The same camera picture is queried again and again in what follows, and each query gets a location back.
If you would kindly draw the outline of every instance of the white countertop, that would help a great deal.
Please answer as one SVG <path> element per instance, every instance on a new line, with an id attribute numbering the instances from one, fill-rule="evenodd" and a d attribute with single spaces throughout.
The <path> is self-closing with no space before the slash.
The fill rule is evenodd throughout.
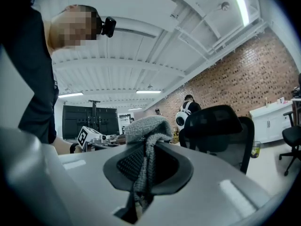
<path id="1" fill-rule="evenodd" d="M 254 118 L 254 117 L 262 116 L 262 115 L 280 110 L 287 106 L 291 106 L 292 104 L 293 104 L 292 101 L 288 101 L 285 104 L 277 104 L 277 102 L 274 102 L 272 104 L 269 104 L 268 107 L 263 106 L 258 109 L 252 110 L 252 111 L 250 111 L 250 114 L 251 114 L 252 118 Z"/>

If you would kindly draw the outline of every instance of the white ceiling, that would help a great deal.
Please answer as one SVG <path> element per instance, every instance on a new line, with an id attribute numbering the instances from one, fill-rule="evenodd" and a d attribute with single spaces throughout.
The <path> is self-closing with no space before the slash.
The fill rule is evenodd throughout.
<path id="1" fill-rule="evenodd" d="M 227 11 L 218 10 L 227 1 Z M 66 105 L 147 109 L 240 44 L 262 32 L 258 0 L 245 0 L 250 24 L 243 27 L 236 0 L 35 0 L 44 19 L 72 4 L 94 6 L 112 16 L 117 30 L 75 49 L 52 55 Z M 161 90 L 136 94 L 137 89 Z"/>

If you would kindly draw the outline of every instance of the black shirt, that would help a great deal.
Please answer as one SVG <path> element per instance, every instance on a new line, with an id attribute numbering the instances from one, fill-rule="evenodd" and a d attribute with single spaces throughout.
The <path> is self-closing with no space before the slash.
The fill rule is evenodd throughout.
<path id="1" fill-rule="evenodd" d="M 56 138 L 54 104 L 58 88 L 55 87 L 41 14 L 32 8 L 25 13 L 17 26 L 7 31 L 3 41 L 12 63 L 34 92 L 19 128 L 36 135 L 42 143 L 51 144 Z"/>
<path id="2" fill-rule="evenodd" d="M 183 103 L 183 109 L 186 108 L 186 105 L 187 105 L 188 101 L 184 102 Z M 195 113 L 197 111 L 200 111 L 201 110 L 201 106 L 197 103 L 197 102 L 191 102 L 191 104 L 189 105 L 188 107 L 188 110 L 191 112 L 191 113 Z"/>

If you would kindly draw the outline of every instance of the white cabinet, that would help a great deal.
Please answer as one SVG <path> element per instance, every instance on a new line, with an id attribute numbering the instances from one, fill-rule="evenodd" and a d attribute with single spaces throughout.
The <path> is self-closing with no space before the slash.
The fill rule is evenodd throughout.
<path id="1" fill-rule="evenodd" d="M 288 116 L 284 113 L 292 110 L 292 102 L 286 104 L 272 103 L 250 111 L 255 127 L 255 141 L 266 143 L 283 139 L 282 131 L 291 126 Z"/>

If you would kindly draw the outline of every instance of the gray towel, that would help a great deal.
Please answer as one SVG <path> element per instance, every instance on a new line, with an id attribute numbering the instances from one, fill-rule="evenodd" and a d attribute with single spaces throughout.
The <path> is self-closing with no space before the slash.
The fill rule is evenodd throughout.
<path id="1" fill-rule="evenodd" d="M 144 198 L 144 202 L 141 203 L 141 205 L 145 210 L 150 203 L 148 202 L 149 192 L 156 181 L 156 155 L 154 145 L 159 140 L 171 140 L 173 136 L 172 130 L 168 120 L 165 117 L 154 115 L 141 118 L 125 127 L 125 135 L 127 138 L 127 143 L 142 140 L 146 141 L 146 156 L 143 159 L 143 164 L 138 179 L 134 183 L 135 200 L 141 201 L 141 199 Z"/>

